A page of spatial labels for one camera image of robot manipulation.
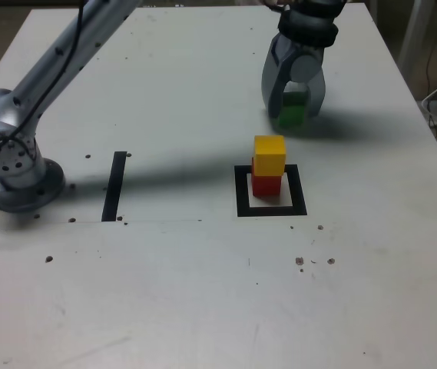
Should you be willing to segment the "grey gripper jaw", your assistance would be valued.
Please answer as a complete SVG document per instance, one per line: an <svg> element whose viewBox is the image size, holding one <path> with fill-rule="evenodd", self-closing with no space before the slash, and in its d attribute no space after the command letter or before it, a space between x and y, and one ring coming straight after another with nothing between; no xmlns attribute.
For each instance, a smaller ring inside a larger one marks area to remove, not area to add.
<svg viewBox="0 0 437 369"><path fill-rule="evenodd" d="M283 91L290 80L292 42L278 33L270 44L263 66L261 91L270 119L277 119L283 106Z"/></svg>
<svg viewBox="0 0 437 369"><path fill-rule="evenodd" d="M317 116L326 95L322 62L312 55L301 55L291 66L290 82L292 92L300 95L307 116Z"/></svg>

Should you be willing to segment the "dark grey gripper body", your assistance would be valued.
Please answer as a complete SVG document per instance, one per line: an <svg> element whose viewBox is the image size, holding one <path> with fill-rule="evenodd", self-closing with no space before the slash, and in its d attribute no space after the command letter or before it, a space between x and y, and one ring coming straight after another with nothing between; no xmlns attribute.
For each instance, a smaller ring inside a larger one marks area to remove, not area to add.
<svg viewBox="0 0 437 369"><path fill-rule="evenodd" d="M309 55L314 58L324 58L323 48L314 48L313 46L293 42L288 38L285 38L284 41L286 46L285 58L290 57L291 55L295 55L296 57L299 55Z"/></svg>

